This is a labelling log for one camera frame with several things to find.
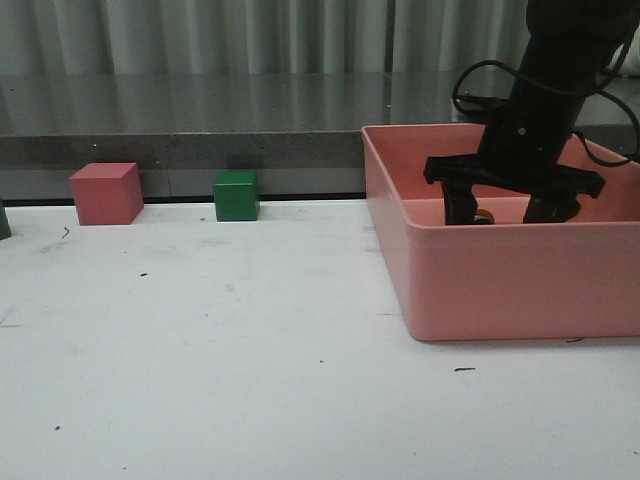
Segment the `pink cube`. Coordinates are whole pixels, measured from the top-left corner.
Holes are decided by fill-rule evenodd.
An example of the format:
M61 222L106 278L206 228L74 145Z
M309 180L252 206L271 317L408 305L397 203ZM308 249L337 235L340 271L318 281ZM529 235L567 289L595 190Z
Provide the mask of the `pink cube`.
M70 180L80 225L128 225L144 207L135 163L90 163Z

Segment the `black mark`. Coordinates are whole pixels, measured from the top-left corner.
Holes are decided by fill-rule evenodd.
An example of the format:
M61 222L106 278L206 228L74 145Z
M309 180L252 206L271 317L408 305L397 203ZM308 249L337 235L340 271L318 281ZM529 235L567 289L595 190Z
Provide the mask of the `black mark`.
M11 316L11 314L13 313L13 308L10 310L7 310L5 312L5 314L2 316L2 318L0 318L0 328L20 328L22 325L4 325L4 322L7 318L9 318Z
M229 242L225 240L218 240L215 238L200 240L200 243L202 243L203 245L213 245L213 246L229 245Z
M66 245L65 242L58 242L58 243L54 243L52 245L48 245L46 247L42 247L39 248L38 250L36 250L38 253L42 253L42 254L47 254L47 253L51 253L53 250L57 250L59 248L62 248Z

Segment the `black cable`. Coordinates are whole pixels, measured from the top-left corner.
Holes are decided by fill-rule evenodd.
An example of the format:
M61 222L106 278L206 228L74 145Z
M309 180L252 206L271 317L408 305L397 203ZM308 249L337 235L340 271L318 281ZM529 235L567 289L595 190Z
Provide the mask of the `black cable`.
M453 106L455 107L455 109L464 114L464 115L476 115L476 116L482 116L482 117L486 117L489 115L489 112L495 108L498 104L501 103L505 103L507 100L503 99L503 98L497 98L497 97L478 97L478 96L474 96L474 95L460 95L460 87L462 86L462 83L467 79L467 77L473 73L474 71L478 70L479 68L483 68L483 67L487 67L487 66L493 66L493 67L498 67L502 70L504 70L505 72L509 73L510 75L512 75L513 77L522 80L523 82L526 82L530 85L533 85L537 88L540 88L541 90L544 90L546 92L549 93L553 93L556 95L561 95L561 96L568 96L568 97L576 97L576 98L586 98L589 97L591 95L594 94L598 94L603 96L604 98L608 99L609 101L615 103L618 107L620 107L625 114L627 115L627 117L629 118L629 120L631 121L631 124L633 125L633 130L635 133L635 137L636 137L636 150L634 153L629 154L629 155L624 155L625 157L627 157L625 160L622 160L620 162L607 162L606 160L602 160L601 158L598 158L597 156L595 156L593 154L593 152L591 152L591 150L589 149L587 143L586 143L586 139L584 137L584 135L582 134L582 132L578 131L578 130L574 130L572 133L574 135L576 135L576 137L580 140L580 142L582 143L582 145L584 146L585 151L587 152L587 155L589 156L589 158L596 163L597 165L600 165L602 167L619 167L622 165L626 165L627 163L633 161L633 160L638 160L640 159L640 122L638 121L638 118L636 117L635 113L633 113L633 111L631 110L631 108L629 108L629 106L624 103L621 99L619 99L618 97L616 97L615 95L612 95L606 91L604 91L604 88L607 87L612 81L613 79L616 77L616 75L618 74L618 72L620 71L620 68L622 67L622 64L624 62L625 57L627 56L627 53L629 52L629 49L631 48L631 43L633 41L633 37L635 35L635 28L633 29L629 29L629 31L627 32L626 36L625 36L625 40L622 44L622 49L620 51L620 54L618 55L618 58L616 59L616 63L614 64L613 68L608 71L605 74L605 78L604 80L602 80L599 84L594 85L591 89L583 91L583 92L572 92L572 91L568 91L568 90L560 90L557 88L553 88L550 87L548 85L545 85L544 83L541 83L537 80L534 80L531 77L528 77L527 75L524 75L523 73L521 73L519 70L511 67L510 65L504 63L504 62L500 62L498 60L484 60L482 62L478 62L475 63L473 65L471 65L469 68L467 68L464 72L462 72L462 74L460 75L460 77L458 78L458 81L456 82L456 84L453 87L453 92L452 92L452 101L453 101ZM476 105L480 105L481 109L468 109L468 108L464 108L461 104L460 101L462 102L466 102L466 103L474 103Z

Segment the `white curtain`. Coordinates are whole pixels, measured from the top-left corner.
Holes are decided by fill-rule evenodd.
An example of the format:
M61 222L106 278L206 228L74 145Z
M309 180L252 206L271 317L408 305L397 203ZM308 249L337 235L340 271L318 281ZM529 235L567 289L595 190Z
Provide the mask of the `white curtain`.
M526 0L0 0L0 74L517 64Z

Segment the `white tabletop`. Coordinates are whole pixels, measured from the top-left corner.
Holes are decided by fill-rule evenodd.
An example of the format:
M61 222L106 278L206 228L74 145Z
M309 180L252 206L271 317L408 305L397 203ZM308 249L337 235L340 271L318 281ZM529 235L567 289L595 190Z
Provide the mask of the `white tabletop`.
M1 480L640 478L640 339L417 342L364 201L7 214Z

